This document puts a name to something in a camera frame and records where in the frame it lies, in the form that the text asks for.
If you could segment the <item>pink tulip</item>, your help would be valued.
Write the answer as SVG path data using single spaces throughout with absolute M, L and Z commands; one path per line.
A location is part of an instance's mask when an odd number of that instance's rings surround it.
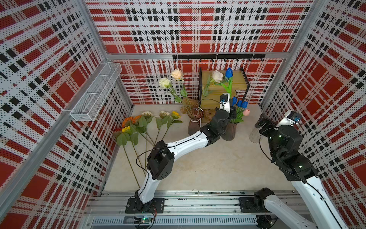
M 237 111 L 237 123 L 243 122 L 243 117 L 248 116 L 249 114 L 249 109 L 239 108 Z

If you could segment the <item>dark pink ribbed vase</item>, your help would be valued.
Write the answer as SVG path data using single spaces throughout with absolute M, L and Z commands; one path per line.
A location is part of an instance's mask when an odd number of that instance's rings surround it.
M 221 135 L 221 138 L 225 141 L 232 141 L 236 135 L 237 124 L 229 122 L 226 126 L 225 133 Z

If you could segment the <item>pink glass vase with ribbon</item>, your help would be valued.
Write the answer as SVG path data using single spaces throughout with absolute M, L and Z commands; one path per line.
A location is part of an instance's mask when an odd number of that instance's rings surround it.
M 203 118 L 203 110 L 201 108 L 194 108 L 188 111 L 187 115 L 190 118 L 188 125 L 188 134 L 193 135 L 201 129 L 201 122 Z

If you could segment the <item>cream rose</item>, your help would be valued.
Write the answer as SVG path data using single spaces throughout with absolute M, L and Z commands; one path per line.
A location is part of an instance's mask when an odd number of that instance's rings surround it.
M 173 85 L 170 84 L 170 93 L 174 96 L 174 100 L 177 103 L 182 103 L 183 100 L 185 99 L 187 114 L 192 116 L 193 115 L 193 108 L 192 108 L 193 104 L 191 103 L 190 98 L 188 97 L 188 91 L 185 87 L 182 71 L 180 69 L 175 69 L 174 71 L 171 72 L 171 77 L 179 83 L 179 85 L 182 87 L 182 89 L 180 90 L 180 95 L 178 95 L 178 93 L 173 88 Z

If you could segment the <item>pale green rose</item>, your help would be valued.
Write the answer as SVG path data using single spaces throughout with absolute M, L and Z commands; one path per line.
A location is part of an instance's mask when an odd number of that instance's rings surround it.
M 187 114 L 190 114 L 192 112 L 190 99 L 188 97 L 188 92 L 185 88 L 184 83 L 180 83 L 180 86 L 182 87 L 180 93 L 176 92 L 171 80 L 169 80 L 168 78 L 161 78 L 158 83 L 161 88 L 167 89 L 169 91 L 169 93 L 173 96 L 175 102 L 184 105 L 183 108 L 186 110 Z

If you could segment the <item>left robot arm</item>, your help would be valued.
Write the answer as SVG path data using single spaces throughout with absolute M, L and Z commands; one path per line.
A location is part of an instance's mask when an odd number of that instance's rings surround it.
M 218 141 L 225 133 L 229 121 L 234 118 L 236 118 L 234 106 L 231 106 L 229 111 L 219 109 L 212 120 L 195 134 L 171 143 L 159 141 L 147 158 L 147 175 L 143 186 L 135 192 L 136 202 L 142 205 L 151 202 L 160 181 L 170 175 L 174 162 L 192 151 Z

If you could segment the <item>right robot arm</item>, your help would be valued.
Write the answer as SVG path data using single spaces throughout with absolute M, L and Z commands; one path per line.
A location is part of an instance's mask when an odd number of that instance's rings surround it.
M 254 194 L 254 205 L 277 216 L 292 229 L 346 229 L 348 226 L 328 197 L 316 169 L 310 160 L 298 152 L 303 137 L 295 125 L 301 115 L 288 111 L 275 124 L 264 114 L 255 127 L 268 139 L 271 163 L 279 168 L 297 190 L 313 220 L 309 221 L 288 207 L 273 191 L 263 188 Z

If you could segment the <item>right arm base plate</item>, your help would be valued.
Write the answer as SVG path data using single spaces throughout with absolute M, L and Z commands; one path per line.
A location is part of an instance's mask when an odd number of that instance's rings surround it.
M 239 207 L 242 213 L 269 213 L 264 201 L 256 197 L 239 198 Z

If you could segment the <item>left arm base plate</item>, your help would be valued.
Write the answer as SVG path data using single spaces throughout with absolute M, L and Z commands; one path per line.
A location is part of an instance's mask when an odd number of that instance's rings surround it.
M 137 214 L 137 213 L 163 213 L 165 208 L 164 198 L 154 198 L 153 200 L 143 204 L 139 198 L 130 198 L 127 201 L 125 208 L 126 214 Z

